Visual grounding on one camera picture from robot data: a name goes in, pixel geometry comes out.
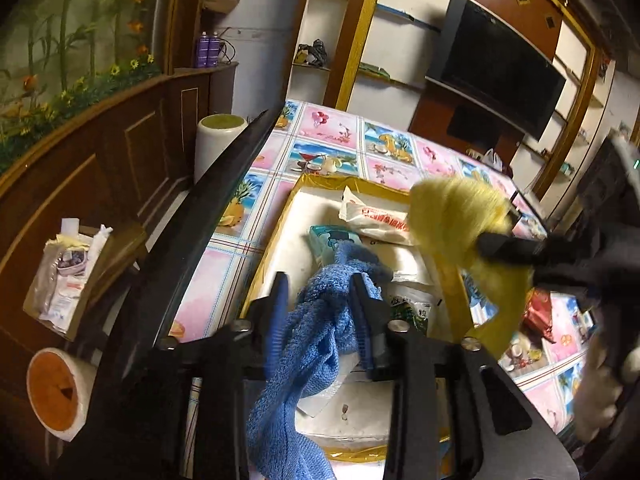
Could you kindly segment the white-gloved right hand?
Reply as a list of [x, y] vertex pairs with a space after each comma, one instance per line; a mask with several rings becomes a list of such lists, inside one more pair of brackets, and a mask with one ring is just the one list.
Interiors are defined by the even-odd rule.
[[582, 381], [574, 394], [575, 432], [584, 443], [589, 443], [601, 430], [611, 426], [623, 385], [633, 384], [639, 377], [639, 348], [634, 348], [626, 356], [622, 382], [604, 364], [607, 354], [601, 333], [595, 333], [588, 344]]

